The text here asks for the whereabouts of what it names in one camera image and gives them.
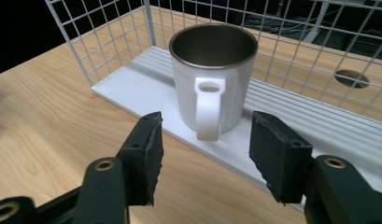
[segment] white shelf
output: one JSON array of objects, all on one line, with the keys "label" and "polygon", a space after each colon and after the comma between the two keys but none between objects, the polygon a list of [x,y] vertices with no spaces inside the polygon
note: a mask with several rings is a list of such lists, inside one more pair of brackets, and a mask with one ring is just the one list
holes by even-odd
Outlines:
[{"label": "white shelf", "polygon": [[162,111],[166,133],[264,189],[265,181],[248,156],[251,116],[253,110],[273,114],[314,146],[313,156],[334,155],[352,162],[369,184],[382,192],[382,123],[371,119],[251,80],[239,124],[223,133],[218,142],[201,142],[177,111],[169,52],[155,47],[92,90],[138,117]]}]

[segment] wooden table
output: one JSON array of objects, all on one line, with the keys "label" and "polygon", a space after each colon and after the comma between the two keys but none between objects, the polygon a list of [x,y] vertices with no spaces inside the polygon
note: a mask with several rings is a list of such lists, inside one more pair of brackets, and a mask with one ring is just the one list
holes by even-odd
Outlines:
[{"label": "wooden table", "polygon": [[[87,165],[115,156],[137,121],[91,92],[66,45],[6,71],[0,200],[24,195],[41,205],[78,187]],[[302,212],[172,137],[163,143],[155,206],[131,207],[133,223],[305,223]]]}]

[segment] white wire basket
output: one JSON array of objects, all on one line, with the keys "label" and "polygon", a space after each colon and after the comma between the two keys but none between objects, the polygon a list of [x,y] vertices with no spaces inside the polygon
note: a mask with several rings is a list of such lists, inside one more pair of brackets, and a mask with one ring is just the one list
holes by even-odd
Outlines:
[{"label": "white wire basket", "polygon": [[[351,161],[382,192],[382,3],[366,0],[46,0],[89,85],[264,188],[248,158],[250,115],[274,114],[314,156]],[[259,49],[244,117],[216,143],[199,142],[177,113],[168,43],[206,22],[238,25]]]}]

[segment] mug rim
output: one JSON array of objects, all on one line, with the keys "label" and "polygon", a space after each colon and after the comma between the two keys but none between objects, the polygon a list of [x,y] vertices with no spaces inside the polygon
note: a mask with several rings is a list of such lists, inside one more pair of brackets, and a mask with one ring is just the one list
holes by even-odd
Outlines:
[{"label": "mug rim", "polygon": [[[179,35],[183,34],[184,32],[187,32],[188,30],[199,28],[199,27],[204,27],[204,26],[226,26],[226,27],[231,27],[231,28],[234,28],[234,29],[236,29],[238,31],[243,32],[244,34],[249,36],[251,38],[252,42],[254,43],[254,49],[253,49],[252,53],[250,53],[249,56],[247,56],[245,59],[243,59],[243,60],[241,60],[239,62],[229,63],[229,64],[225,64],[225,65],[201,65],[201,64],[196,64],[196,63],[190,63],[190,62],[182,59],[181,57],[179,57],[174,52],[174,50],[173,50],[173,43],[176,40],[176,38]],[[176,34],[174,34],[173,37],[170,39],[170,43],[169,43],[170,54],[174,58],[176,58],[179,62],[184,63],[186,65],[189,65],[191,67],[203,68],[203,69],[223,69],[223,68],[229,68],[229,67],[237,66],[239,64],[245,63],[248,60],[254,58],[256,53],[257,53],[257,49],[258,49],[258,41],[257,41],[257,39],[255,38],[255,36],[252,33],[250,33],[249,31],[247,31],[247,30],[245,30],[243,28],[240,28],[238,26],[231,25],[231,24],[228,24],[228,23],[204,23],[204,24],[197,24],[197,25],[193,25],[193,26],[190,26],[190,27],[186,27],[186,28],[178,31]]]}]

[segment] metal wire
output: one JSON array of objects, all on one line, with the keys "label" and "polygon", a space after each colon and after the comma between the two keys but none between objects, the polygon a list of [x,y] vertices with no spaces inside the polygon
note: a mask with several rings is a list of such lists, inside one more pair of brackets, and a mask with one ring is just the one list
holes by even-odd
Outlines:
[{"label": "metal wire", "polygon": [[[248,29],[260,42],[254,78],[382,122],[382,27],[371,26],[374,17],[382,15],[378,1],[365,5],[362,0],[324,0],[325,12],[313,1],[291,17],[299,1],[274,6],[276,1],[265,0],[258,7],[248,0],[99,0],[96,7],[89,7],[92,0],[45,1],[90,85],[151,46],[168,49],[171,36],[185,27],[225,22]],[[84,12],[74,13],[73,2]],[[347,27],[341,24],[347,10],[365,16]],[[95,23],[95,14],[102,15],[102,23]],[[87,32],[79,27],[85,21],[91,27]],[[315,31],[314,41],[305,42]],[[343,49],[337,47],[340,38],[349,36]],[[340,70],[357,75],[344,76]]]}]

